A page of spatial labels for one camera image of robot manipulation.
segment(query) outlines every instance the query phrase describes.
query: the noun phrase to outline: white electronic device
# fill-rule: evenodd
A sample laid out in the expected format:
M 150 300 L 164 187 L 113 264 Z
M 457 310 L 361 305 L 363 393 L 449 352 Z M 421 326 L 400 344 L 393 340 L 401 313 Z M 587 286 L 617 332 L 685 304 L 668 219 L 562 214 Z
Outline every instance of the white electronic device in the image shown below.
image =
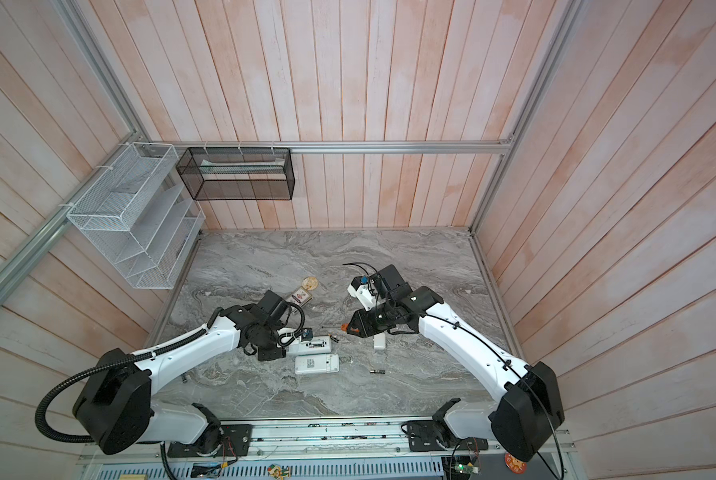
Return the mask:
M 286 347 L 286 356 L 318 355 L 331 353 L 331 338 L 328 336 L 314 336 L 310 340 L 296 339 Z
M 339 370 L 340 356 L 335 353 L 303 355 L 294 359 L 294 373 L 297 375 L 332 373 Z

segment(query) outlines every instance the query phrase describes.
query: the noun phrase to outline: gray marble surface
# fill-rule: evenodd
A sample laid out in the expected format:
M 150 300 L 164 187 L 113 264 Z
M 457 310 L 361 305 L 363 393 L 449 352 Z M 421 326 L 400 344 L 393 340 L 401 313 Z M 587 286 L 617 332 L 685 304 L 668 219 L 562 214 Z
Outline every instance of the gray marble surface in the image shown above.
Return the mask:
M 200 402 L 220 418 L 430 415 L 453 397 L 488 400 L 478 381 L 447 352 L 421 335 L 373 340 L 348 336 L 357 300 L 348 296 L 359 274 L 345 262 L 382 268 L 395 264 L 412 288 L 427 285 L 461 318 L 504 346 L 494 306 L 462 230 L 255 231 L 212 233 L 199 246 L 161 341 L 205 322 L 217 306 L 257 302 L 270 289 L 282 296 L 306 276 L 320 282 L 305 305 L 315 335 L 333 333 L 340 356 L 335 373 L 296 376 L 294 359 L 258 362 L 234 350 L 206 361 L 156 396 Z M 386 370 L 385 375 L 370 370 Z

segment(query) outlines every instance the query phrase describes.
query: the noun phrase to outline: gold round object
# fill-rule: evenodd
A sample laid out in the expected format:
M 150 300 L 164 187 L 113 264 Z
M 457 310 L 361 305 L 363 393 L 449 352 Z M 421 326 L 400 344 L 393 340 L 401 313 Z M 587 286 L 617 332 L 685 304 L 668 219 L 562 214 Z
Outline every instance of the gold round object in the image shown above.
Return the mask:
M 302 280 L 302 288 L 311 292 L 318 288 L 318 279 L 314 276 L 308 276 L 305 280 Z

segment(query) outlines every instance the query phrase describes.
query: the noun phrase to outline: black mesh basket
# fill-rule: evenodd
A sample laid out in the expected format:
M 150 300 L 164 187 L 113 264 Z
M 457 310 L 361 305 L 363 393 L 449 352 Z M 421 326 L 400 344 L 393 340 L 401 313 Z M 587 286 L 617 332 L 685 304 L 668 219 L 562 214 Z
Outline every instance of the black mesh basket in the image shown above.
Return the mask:
M 288 148 L 190 147 L 177 172 L 195 200 L 291 200 Z

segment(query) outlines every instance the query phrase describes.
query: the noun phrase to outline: wooden wall panel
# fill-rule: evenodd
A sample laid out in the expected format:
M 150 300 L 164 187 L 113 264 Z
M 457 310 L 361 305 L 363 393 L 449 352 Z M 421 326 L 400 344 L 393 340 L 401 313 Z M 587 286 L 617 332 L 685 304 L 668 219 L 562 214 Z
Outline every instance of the wooden wall panel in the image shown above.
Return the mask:
M 716 478 L 716 0 L 615 3 L 584 12 L 478 241 L 590 478 Z
M 568 0 L 79 3 L 155 139 L 497 140 Z M 207 228 L 467 226 L 491 159 L 296 156 L 291 202 L 205 202 Z
M 176 14 L 163 14 L 174 24 Z M 183 44 L 171 44 L 169 53 L 190 58 Z M 204 120 L 213 123 L 214 115 Z M 147 116 L 145 124 L 156 123 Z M 54 3 L 0 2 L 0 265 L 128 135 Z M 142 347 L 161 312 L 160 294 L 131 288 L 71 230 L 7 299 L 0 309 L 0 476 L 20 478 L 32 468 L 37 478 L 61 478 L 75 465 L 78 446 L 41 436 L 35 406 L 106 351 Z M 82 433 L 71 413 L 80 388 L 52 403 L 53 426 Z

